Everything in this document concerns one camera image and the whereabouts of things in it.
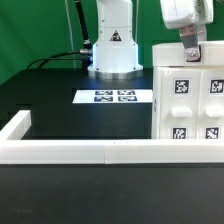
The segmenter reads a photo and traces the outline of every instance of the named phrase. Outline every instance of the black tabletop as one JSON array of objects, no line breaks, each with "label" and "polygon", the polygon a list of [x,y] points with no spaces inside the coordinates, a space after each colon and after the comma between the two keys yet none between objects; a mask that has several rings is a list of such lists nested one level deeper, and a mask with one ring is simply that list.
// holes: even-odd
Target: black tabletop
[{"label": "black tabletop", "polygon": [[[77,89],[151,89],[81,70],[22,71],[0,86],[1,126],[32,111],[26,139],[150,138],[151,104],[73,105]],[[222,224],[223,164],[1,165],[0,223]]]},{"label": "black tabletop", "polygon": [[152,89],[152,69],[130,80],[89,78],[78,70],[22,71],[0,86],[1,126],[19,109],[32,113],[26,139],[147,139],[151,103],[72,104],[77,90]]}]

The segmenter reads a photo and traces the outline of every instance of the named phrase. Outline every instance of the green wall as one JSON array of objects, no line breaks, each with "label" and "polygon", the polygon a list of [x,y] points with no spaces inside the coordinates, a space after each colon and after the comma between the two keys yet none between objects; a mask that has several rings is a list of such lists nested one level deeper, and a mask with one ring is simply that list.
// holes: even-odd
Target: green wall
[{"label": "green wall", "polygon": [[[82,47],[73,0],[68,0],[75,49]],[[90,39],[97,39],[95,0],[82,0]],[[208,39],[224,39],[224,5],[214,2],[215,21]],[[152,45],[179,41],[177,30],[167,30],[159,0],[140,0],[138,44],[140,63],[152,67]],[[64,0],[0,1],[0,83],[26,68],[33,60],[71,50]],[[49,67],[72,67],[72,62],[51,62]]]}]

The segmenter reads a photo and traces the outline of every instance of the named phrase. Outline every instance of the white frame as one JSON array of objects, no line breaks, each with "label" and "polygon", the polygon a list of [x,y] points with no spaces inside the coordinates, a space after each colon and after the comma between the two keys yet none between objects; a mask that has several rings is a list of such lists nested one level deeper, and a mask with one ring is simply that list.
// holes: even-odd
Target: white frame
[{"label": "white frame", "polygon": [[30,126],[19,111],[2,129],[0,164],[224,162],[224,140],[19,140]]}]

